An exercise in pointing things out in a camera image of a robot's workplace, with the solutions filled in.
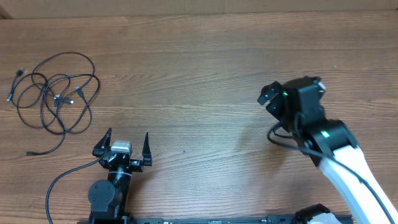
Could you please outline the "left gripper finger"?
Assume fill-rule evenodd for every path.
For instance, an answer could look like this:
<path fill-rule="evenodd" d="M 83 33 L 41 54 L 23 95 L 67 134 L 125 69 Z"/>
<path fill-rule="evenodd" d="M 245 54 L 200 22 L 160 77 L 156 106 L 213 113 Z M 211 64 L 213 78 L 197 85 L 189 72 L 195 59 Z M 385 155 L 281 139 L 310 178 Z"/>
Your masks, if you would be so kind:
<path fill-rule="evenodd" d="M 150 151 L 149 146 L 149 133 L 146 133 L 143 148 L 142 148 L 142 164 L 144 166 L 151 166 L 152 165 L 152 154 Z"/>
<path fill-rule="evenodd" d="M 106 134 L 99 140 L 94 146 L 92 155 L 95 157 L 101 157 L 104 152 L 111 149 L 110 141 L 112 135 L 112 128 L 109 128 Z"/>

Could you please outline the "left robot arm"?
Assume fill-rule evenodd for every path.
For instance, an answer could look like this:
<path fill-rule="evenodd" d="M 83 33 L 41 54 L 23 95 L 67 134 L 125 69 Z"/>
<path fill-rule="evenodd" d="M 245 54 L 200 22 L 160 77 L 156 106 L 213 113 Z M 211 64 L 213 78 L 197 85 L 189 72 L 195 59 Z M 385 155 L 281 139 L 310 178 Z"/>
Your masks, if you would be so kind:
<path fill-rule="evenodd" d="M 91 203 L 90 223 L 136 223 L 126 213 L 127 199 L 132 174 L 142 172 L 144 166 L 152 165 L 149 135 L 145 135 L 142 159 L 133 159 L 132 144 L 129 141 L 111 142 L 112 129 L 93 148 L 92 155 L 99 159 L 102 168 L 108 170 L 105 180 L 98 180 L 88 191 Z"/>

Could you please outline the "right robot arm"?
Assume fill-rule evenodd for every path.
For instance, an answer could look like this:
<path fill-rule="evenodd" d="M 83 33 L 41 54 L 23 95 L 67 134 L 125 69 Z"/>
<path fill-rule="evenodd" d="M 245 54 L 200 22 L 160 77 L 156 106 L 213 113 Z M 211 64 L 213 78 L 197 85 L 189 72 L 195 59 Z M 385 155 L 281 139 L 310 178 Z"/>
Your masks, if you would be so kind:
<path fill-rule="evenodd" d="M 364 153 L 344 122 L 327 119 L 320 77 L 298 78 L 262 88 L 260 105 L 278 122 L 269 142 L 299 151 L 334 185 L 357 223 L 397 223 L 397 210 L 373 176 Z"/>

